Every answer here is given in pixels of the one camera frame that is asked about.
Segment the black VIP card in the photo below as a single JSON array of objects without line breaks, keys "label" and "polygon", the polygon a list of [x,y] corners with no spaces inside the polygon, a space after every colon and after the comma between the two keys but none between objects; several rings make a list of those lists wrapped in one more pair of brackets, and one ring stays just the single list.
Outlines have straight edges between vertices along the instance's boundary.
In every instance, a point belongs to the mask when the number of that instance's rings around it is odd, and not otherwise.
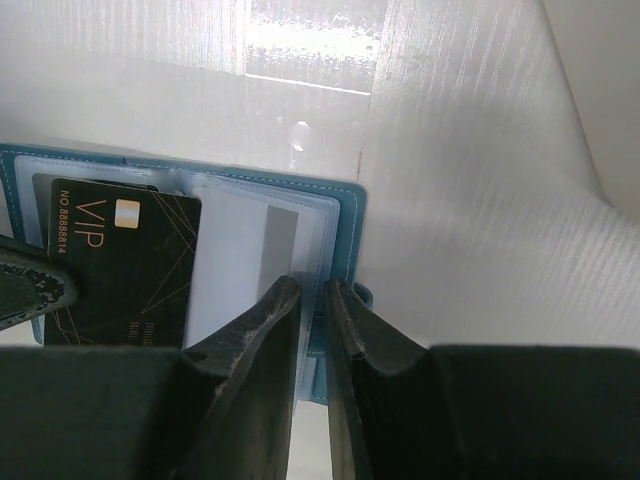
[{"label": "black VIP card", "polygon": [[53,179],[48,253],[80,294],[47,315],[45,345],[182,347],[201,209],[155,188]]}]

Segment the grey magnetic stripe card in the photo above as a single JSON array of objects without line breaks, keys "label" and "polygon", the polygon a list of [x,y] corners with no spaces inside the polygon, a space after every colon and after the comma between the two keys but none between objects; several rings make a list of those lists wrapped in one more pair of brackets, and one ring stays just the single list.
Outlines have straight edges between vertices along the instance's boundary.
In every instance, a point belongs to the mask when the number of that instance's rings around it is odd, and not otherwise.
[{"label": "grey magnetic stripe card", "polygon": [[290,270],[299,214],[204,187],[183,346],[248,310]]}]

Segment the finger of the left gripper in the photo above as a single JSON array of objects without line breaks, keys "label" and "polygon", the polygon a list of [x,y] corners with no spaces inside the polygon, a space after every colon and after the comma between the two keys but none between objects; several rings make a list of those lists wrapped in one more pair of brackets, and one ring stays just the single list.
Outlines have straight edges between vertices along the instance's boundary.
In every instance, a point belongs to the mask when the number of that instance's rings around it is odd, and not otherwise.
[{"label": "finger of the left gripper", "polygon": [[47,252],[1,236],[1,329],[6,330],[78,300],[77,281]]}]

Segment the blue leather card holder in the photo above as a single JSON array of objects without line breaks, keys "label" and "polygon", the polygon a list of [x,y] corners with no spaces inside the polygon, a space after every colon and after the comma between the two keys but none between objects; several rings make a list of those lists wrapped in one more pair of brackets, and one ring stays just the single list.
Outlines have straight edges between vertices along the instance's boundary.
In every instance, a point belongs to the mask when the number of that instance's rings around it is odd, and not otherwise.
[{"label": "blue leather card holder", "polygon": [[46,244],[50,184],[56,177],[137,184],[193,197],[195,188],[204,187],[296,211],[286,273],[301,284],[303,293],[296,393],[302,400],[326,403],[323,286],[330,279],[355,278],[367,200],[361,186],[189,161],[5,144],[1,182],[18,239]]}]

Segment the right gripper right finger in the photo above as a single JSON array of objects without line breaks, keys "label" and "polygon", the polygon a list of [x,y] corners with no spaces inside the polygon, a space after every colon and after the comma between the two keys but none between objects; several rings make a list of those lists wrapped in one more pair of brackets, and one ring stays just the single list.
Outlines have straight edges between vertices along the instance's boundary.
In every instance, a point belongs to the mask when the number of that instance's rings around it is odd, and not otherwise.
[{"label": "right gripper right finger", "polygon": [[346,282],[324,293],[337,479],[635,479],[639,354],[425,348]]}]

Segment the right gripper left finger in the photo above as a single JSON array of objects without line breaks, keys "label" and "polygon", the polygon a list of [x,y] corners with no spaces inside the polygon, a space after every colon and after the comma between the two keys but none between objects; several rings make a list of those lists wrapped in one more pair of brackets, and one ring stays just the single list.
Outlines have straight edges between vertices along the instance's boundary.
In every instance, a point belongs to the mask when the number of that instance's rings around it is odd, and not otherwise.
[{"label": "right gripper left finger", "polygon": [[283,479],[301,289],[278,278],[184,350],[5,348],[5,479]]}]

